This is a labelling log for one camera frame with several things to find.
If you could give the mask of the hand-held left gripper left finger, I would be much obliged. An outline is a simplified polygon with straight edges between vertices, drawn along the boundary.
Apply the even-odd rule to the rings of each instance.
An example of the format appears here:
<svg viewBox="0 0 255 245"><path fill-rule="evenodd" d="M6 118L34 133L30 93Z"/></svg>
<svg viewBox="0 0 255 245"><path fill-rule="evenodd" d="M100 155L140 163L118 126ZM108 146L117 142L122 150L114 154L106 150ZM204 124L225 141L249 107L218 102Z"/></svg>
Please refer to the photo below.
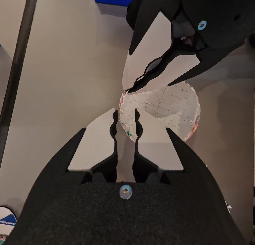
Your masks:
<svg viewBox="0 0 255 245"><path fill-rule="evenodd" d="M112 108L86 127L68 171L102 173L107 182L116 182L117 121L118 110Z"/></svg>

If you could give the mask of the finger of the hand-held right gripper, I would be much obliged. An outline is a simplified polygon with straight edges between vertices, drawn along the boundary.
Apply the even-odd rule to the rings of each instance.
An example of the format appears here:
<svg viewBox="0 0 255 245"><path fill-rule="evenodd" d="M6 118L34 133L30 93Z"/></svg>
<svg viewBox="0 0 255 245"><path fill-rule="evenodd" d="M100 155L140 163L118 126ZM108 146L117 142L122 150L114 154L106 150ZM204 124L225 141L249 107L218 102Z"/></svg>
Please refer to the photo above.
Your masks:
<svg viewBox="0 0 255 245"><path fill-rule="evenodd" d="M128 94L143 93L167 86L199 64L200 60L194 48L184 44L181 39L174 38L172 48L155 67L135 82L128 90Z"/></svg>
<svg viewBox="0 0 255 245"><path fill-rule="evenodd" d="M172 45L172 24L160 11L132 54L127 55L123 90L129 90L144 76L149 65L161 58Z"/></svg>

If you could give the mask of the colourful puzzle ball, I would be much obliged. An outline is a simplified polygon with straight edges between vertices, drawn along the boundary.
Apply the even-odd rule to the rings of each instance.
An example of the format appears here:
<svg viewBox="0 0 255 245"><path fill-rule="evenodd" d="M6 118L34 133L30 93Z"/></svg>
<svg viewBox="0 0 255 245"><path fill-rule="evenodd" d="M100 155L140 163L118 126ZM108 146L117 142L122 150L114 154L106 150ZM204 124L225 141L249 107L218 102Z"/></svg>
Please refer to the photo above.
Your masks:
<svg viewBox="0 0 255 245"><path fill-rule="evenodd" d="M130 95L123 93L119 104L119 120L127 136L137 139L135 109L142 108L187 141L198 127L200 103L196 91L186 82Z"/></svg>

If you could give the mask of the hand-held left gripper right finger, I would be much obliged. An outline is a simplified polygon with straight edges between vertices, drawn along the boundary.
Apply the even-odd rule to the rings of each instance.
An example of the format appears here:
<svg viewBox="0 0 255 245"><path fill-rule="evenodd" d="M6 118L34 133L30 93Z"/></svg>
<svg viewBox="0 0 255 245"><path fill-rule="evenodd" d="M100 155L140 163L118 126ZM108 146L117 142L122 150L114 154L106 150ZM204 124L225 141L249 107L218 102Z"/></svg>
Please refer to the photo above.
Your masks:
<svg viewBox="0 0 255 245"><path fill-rule="evenodd" d="M167 128L143 109L135 109L137 139L132 170L136 182L146 182L150 174L161 179L166 172L182 172L184 167Z"/></svg>

